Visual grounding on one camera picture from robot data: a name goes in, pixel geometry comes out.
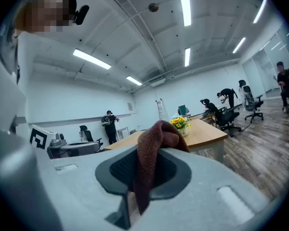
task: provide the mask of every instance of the person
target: person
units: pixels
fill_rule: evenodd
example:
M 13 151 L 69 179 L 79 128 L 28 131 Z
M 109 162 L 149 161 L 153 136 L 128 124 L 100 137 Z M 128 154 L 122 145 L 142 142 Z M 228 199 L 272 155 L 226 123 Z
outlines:
M 110 124 L 105 127 L 105 131 L 108 136 L 109 144 L 113 144 L 117 142 L 115 121 L 118 122 L 119 118 L 115 117 L 110 110 L 107 111 L 107 116 L 110 120 Z
M 235 100 L 234 100 L 234 91 L 233 90 L 226 88 L 226 89 L 222 90 L 221 92 L 218 92 L 217 97 L 220 98 L 221 96 L 224 97 L 224 100 L 222 101 L 222 103 L 225 103 L 226 99 L 229 99 L 230 108 L 234 107 Z
M 283 111 L 286 113 L 288 110 L 287 97 L 289 97 L 289 69 L 284 68 L 283 62 L 278 62 L 276 65 L 279 72 L 277 75 L 277 82 L 282 86 L 280 95 L 283 100 Z
M 76 0 L 26 0 L 12 8 L 0 27 L 0 60 L 18 84 L 21 66 L 17 60 L 18 38 L 22 32 L 40 33 L 68 26 L 76 15 Z M 16 133 L 16 117 L 10 132 Z

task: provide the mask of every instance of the man in black clothing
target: man in black clothing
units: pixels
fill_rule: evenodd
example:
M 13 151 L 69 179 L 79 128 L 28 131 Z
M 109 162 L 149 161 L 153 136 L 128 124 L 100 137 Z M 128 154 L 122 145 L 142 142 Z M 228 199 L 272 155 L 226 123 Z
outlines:
M 117 142 L 115 121 L 119 121 L 119 118 L 116 118 L 110 110 L 107 111 L 107 116 L 110 120 L 110 124 L 105 127 L 105 131 L 108 136 L 109 144 L 113 144 Z
M 224 97 L 224 100 L 222 101 L 222 103 L 225 103 L 226 99 L 228 98 L 230 108 L 234 107 L 234 103 L 235 103 L 234 92 L 231 89 L 226 88 L 226 89 L 222 90 L 221 92 L 218 92 L 217 97 L 221 97 L 221 96 Z
M 287 112 L 287 97 L 289 97 L 289 69 L 284 68 L 283 62 L 277 63 L 277 70 L 279 74 L 277 75 L 277 82 L 282 86 L 283 90 L 281 91 L 281 98 L 283 99 L 283 111 Z

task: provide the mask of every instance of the fluorescent ceiling light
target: fluorescent ceiling light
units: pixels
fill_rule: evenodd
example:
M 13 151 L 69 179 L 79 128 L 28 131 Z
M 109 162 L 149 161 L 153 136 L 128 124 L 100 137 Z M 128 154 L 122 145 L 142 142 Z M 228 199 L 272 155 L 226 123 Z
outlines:
M 85 52 L 82 52 L 80 50 L 77 50 L 77 49 L 74 50 L 73 55 L 77 56 L 77 57 L 80 57 L 80 58 L 82 58 L 82 59 L 84 59 L 86 61 L 89 61 L 89 62 L 91 62 L 93 64 L 99 65 L 99 66 L 101 66 L 101 67 L 103 67 L 105 69 L 110 69 L 110 67 L 111 67 L 110 65 L 102 62 L 101 60 L 98 60 L 97 58 L 95 58 L 93 56 L 90 56 L 89 54 L 87 54 Z
M 270 40 L 259 51 L 261 51 L 264 47 L 266 47 L 268 43 L 270 43 Z
M 277 43 L 271 50 L 274 50 L 275 49 L 275 47 L 277 46 L 277 45 L 279 45 L 280 44 L 280 42 L 279 43 Z
M 282 48 L 284 48 L 285 46 L 286 46 L 286 44 Z M 281 50 L 282 48 L 280 48 L 279 50 Z
M 134 78 L 132 78 L 131 76 L 127 76 L 126 79 L 130 80 L 131 82 L 134 82 L 135 84 L 137 84 L 138 86 L 141 86 L 142 84 L 135 80 Z
M 191 48 L 185 49 L 185 67 L 189 66 L 190 54 L 191 54 Z
M 183 10 L 184 26 L 189 26 L 192 24 L 190 2 L 189 0 L 181 0 L 181 4 Z
M 268 45 L 268 43 L 270 43 L 270 40 L 269 40 L 269 42 L 267 42 L 263 47 L 266 47 L 266 46 Z
M 266 5 L 266 2 L 267 2 L 267 0 L 263 0 L 263 1 L 262 1 L 262 4 L 261 4 L 261 6 L 260 6 L 260 8 L 259 8 L 259 10 L 258 10 L 258 13 L 257 13 L 257 15 L 256 15 L 253 23 L 257 23 L 257 22 L 258 22 L 261 14 L 262 14 L 262 12 L 263 12 L 263 10 L 264 10 L 264 7 L 265 7 L 265 5 Z
M 239 42 L 239 44 L 236 46 L 236 48 L 234 49 L 234 51 L 232 52 L 233 54 L 237 52 L 237 50 L 240 48 L 240 46 L 243 44 L 243 42 L 246 40 L 246 38 L 241 39 L 241 41 Z

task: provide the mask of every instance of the yellow flowers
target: yellow flowers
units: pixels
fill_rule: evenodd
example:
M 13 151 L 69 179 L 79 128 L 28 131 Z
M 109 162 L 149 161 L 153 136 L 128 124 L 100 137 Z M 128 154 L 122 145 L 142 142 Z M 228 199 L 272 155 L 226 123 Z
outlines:
M 173 119 L 172 121 L 170 121 L 170 123 L 171 123 L 171 124 L 173 124 L 173 123 L 178 123 L 179 121 L 180 121 L 179 118 L 175 118 L 175 119 Z
M 177 129 L 191 127 L 191 125 L 188 123 L 188 119 L 182 116 L 179 116 L 178 118 L 171 120 L 170 123 L 173 124 Z

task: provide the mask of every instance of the ladder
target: ladder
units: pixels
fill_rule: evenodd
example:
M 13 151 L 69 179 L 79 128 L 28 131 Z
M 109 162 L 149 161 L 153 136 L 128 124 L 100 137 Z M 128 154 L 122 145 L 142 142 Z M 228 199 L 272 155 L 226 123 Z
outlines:
M 167 112 L 164 109 L 164 105 L 163 105 L 162 99 L 160 99 L 160 101 L 155 100 L 155 102 L 156 102 L 156 106 L 158 108 L 159 119 L 160 120 L 164 120 L 164 121 L 169 121 L 168 120 L 168 116 L 167 116 Z

